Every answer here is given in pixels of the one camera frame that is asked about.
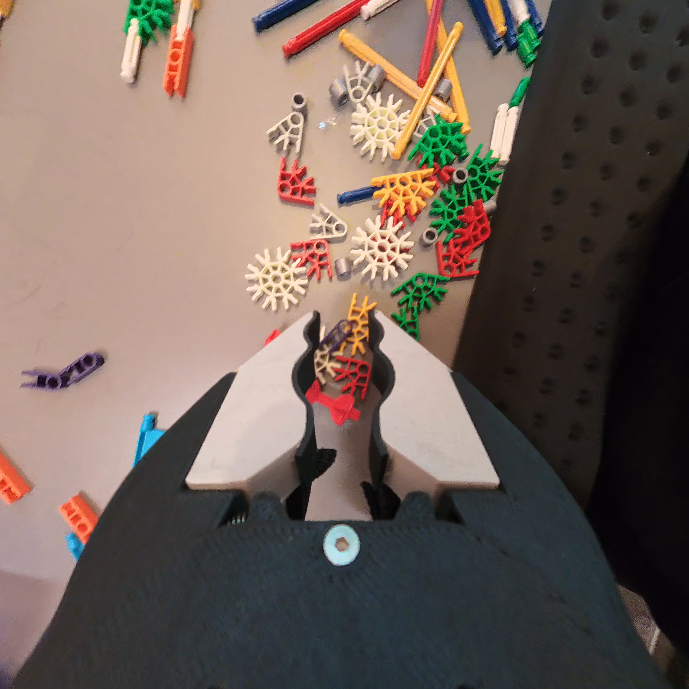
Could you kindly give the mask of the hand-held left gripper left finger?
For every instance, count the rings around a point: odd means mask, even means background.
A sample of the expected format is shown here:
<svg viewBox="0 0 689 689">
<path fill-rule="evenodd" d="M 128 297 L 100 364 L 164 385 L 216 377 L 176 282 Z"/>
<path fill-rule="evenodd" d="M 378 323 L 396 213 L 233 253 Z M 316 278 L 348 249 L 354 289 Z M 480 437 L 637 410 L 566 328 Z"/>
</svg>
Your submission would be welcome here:
<svg viewBox="0 0 689 689">
<path fill-rule="evenodd" d="M 333 462 L 319 449 L 306 398 L 317 382 L 314 354 L 320 315 L 309 311 L 241 365 L 185 483 L 248 497 L 274 493 L 294 520 L 304 520 L 311 486 Z"/>
</svg>

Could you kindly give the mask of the dark cloth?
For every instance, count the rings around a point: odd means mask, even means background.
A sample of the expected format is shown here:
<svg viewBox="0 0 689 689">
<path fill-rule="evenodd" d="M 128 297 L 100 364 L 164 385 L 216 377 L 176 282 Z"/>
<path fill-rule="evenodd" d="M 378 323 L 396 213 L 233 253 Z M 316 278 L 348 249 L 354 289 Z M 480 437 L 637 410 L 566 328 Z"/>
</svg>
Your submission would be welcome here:
<svg viewBox="0 0 689 689">
<path fill-rule="evenodd" d="M 617 349 L 590 521 L 656 619 L 688 615 L 688 164 Z"/>
</svg>

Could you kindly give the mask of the orange slotted connector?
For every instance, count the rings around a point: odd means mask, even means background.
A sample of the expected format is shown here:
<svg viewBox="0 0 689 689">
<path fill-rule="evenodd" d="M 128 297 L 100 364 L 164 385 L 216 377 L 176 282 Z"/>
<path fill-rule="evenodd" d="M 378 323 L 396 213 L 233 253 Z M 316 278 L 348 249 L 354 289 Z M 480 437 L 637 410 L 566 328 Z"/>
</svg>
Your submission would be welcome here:
<svg viewBox="0 0 689 689">
<path fill-rule="evenodd" d="M 177 38 L 177 25 L 170 30 L 168 56 L 163 73 L 163 90 L 168 97 L 177 94 L 184 99 L 187 89 L 187 78 L 194 49 L 194 33 L 185 28 L 183 36 Z"/>
<path fill-rule="evenodd" d="M 81 493 L 77 493 L 61 504 L 58 512 L 77 539 L 86 545 L 99 519 L 89 501 Z"/>
<path fill-rule="evenodd" d="M 3 453 L 1 453 L 1 499 L 11 505 L 31 492 L 31 487 Z"/>
</svg>

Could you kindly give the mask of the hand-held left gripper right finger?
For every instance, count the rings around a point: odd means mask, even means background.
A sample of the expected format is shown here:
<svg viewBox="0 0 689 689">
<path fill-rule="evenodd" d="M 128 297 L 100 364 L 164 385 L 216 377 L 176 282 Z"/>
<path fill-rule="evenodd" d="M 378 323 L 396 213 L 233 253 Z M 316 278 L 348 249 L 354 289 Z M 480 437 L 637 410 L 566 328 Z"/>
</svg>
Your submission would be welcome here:
<svg viewBox="0 0 689 689">
<path fill-rule="evenodd" d="M 393 518 L 423 493 L 438 506 L 455 490 L 493 490 L 500 478 L 451 369 L 381 311 L 369 316 L 370 480 L 362 483 L 373 518 Z"/>
</svg>

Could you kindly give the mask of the green fan connector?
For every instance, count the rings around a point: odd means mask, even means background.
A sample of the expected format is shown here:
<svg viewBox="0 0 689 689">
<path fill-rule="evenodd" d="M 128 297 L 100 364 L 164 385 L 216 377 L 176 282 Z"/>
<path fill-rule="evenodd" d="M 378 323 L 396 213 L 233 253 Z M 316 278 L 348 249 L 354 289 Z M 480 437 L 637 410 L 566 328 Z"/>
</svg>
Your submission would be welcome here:
<svg viewBox="0 0 689 689">
<path fill-rule="evenodd" d="M 167 34 L 171 29 L 174 10 L 174 1 L 129 1 L 123 31 L 126 34 L 136 20 L 142 45 L 157 42 L 156 31 Z"/>
</svg>

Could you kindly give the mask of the black perforated office chair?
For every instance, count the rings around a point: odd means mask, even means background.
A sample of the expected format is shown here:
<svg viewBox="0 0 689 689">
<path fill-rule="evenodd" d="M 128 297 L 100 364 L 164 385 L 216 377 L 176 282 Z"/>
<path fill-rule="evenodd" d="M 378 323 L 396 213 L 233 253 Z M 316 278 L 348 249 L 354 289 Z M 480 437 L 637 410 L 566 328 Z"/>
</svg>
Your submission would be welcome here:
<svg viewBox="0 0 689 689">
<path fill-rule="evenodd" d="M 553 1 L 455 367 L 581 506 L 615 346 L 688 155 L 688 2 Z"/>
</svg>

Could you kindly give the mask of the purple clip connector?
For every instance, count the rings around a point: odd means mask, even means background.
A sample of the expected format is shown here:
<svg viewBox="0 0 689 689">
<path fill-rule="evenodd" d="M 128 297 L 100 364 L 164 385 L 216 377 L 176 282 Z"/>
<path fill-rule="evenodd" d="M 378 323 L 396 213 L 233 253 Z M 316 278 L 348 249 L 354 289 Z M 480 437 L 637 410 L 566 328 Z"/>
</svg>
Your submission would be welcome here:
<svg viewBox="0 0 689 689">
<path fill-rule="evenodd" d="M 81 382 L 87 376 L 93 374 L 100 367 L 104 366 L 106 359 L 99 352 L 88 352 L 82 357 L 73 361 L 59 373 L 61 387 Z"/>
<path fill-rule="evenodd" d="M 22 389 L 39 389 L 46 391 L 58 391 L 68 386 L 71 374 L 66 370 L 58 373 L 39 371 L 39 370 L 24 370 L 22 375 L 31 378 L 28 382 L 20 384 Z"/>
</svg>

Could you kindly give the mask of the pile of colourful toy pieces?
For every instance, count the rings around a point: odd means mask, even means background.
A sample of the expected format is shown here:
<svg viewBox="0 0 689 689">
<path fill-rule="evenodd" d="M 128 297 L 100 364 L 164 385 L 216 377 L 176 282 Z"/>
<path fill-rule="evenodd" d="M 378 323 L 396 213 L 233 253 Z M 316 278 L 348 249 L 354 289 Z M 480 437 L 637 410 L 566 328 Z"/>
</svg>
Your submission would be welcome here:
<svg viewBox="0 0 689 689">
<path fill-rule="evenodd" d="M 358 227 L 351 235 L 352 248 L 348 258 L 332 261 L 331 246 L 336 240 L 348 235 L 348 225 L 329 208 L 320 205 L 312 215 L 308 240 L 292 242 L 286 251 L 271 249 L 256 254 L 258 264 L 248 266 L 245 279 L 252 300 L 262 301 L 262 307 L 276 311 L 280 305 L 285 310 L 297 305 L 306 295 L 309 280 L 321 280 L 326 271 L 328 279 L 333 270 L 338 279 L 349 278 L 355 269 L 369 282 L 382 280 L 383 287 L 390 280 L 397 280 L 407 271 L 415 247 L 432 247 L 436 255 L 435 272 L 420 271 L 409 275 L 391 291 L 397 301 L 392 321 L 414 340 L 420 339 L 419 318 L 425 311 L 440 305 L 446 297 L 451 281 L 467 281 L 478 275 L 474 255 L 491 234 L 490 220 L 497 207 L 497 193 L 504 169 L 510 159 L 511 148 L 520 117 L 530 76 L 525 76 L 508 103 L 500 104 L 495 115 L 490 146 L 482 154 L 478 145 L 469 155 L 466 134 L 469 117 L 461 95 L 460 82 L 449 56 L 447 32 L 440 19 L 440 1 L 427 1 L 429 12 L 428 32 L 423 50 L 418 80 L 408 79 L 393 68 L 382 56 L 347 30 L 340 31 L 340 43 L 352 55 L 361 58 L 356 71 L 349 74 L 346 66 L 344 77 L 335 80 L 330 89 L 332 97 L 340 102 L 349 101 L 354 106 L 351 114 L 350 135 L 353 145 L 360 144 L 360 153 L 373 159 L 380 152 L 381 162 L 392 160 L 394 152 L 402 152 L 402 143 L 412 141 L 408 160 L 410 169 L 379 175 L 371 185 L 343 192 L 338 204 L 347 205 L 359 201 L 376 200 L 378 214 L 366 219 L 365 226 Z M 517 50 L 523 64 L 529 67 L 536 59 L 542 22 L 532 1 L 477 1 L 472 7 L 487 22 L 485 37 L 499 51 L 504 42 L 509 50 Z M 448 53 L 443 71 L 435 74 L 431 69 L 434 41 L 444 55 Z M 427 100 L 423 111 L 400 110 L 401 99 L 390 94 L 383 102 L 380 93 L 384 81 L 396 85 L 409 97 L 416 99 L 434 85 L 435 91 Z M 287 167 L 287 154 L 293 148 L 300 152 L 306 120 L 303 94 L 294 95 L 292 112 L 268 130 L 267 135 L 276 145 L 282 146 L 282 158 L 278 174 L 277 192 L 281 200 L 314 206 L 316 187 L 314 178 L 307 174 L 306 166 L 296 157 Z M 409 225 L 430 206 L 432 222 L 418 237 L 410 239 Z M 326 373 L 333 381 L 343 381 L 342 392 L 349 391 L 353 401 L 360 388 L 360 398 L 365 399 L 368 386 L 369 366 L 364 363 L 369 342 L 369 312 L 376 306 L 365 297 L 357 304 L 357 294 L 351 299 L 348 315 L 337 323 L 330 334 L 324 335 L 320 350 L 315 357 L 316 389 L 324 384 Z"/>
</svg>

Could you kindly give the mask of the dark blue rod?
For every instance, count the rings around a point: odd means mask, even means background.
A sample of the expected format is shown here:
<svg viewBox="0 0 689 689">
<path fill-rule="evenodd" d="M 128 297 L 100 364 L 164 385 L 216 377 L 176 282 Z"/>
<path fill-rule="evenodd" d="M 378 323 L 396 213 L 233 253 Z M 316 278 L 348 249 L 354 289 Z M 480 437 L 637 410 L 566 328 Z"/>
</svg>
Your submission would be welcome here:
<svg viewBox="0 0 689 689">
<path fill-rule="evenodd" d="M 277 23 L 284 21 L 285 19 L 292 17 L 296 13 L 304 10 L 310 5 L 314 4 L 316 1 L 311 0 L 289 0 L 280 1 L 271 7 L 262 10 L 257 15 L 252 18 L 252 24 L 256 32 L 262 32 L 271 28 Z"/>
</svg>

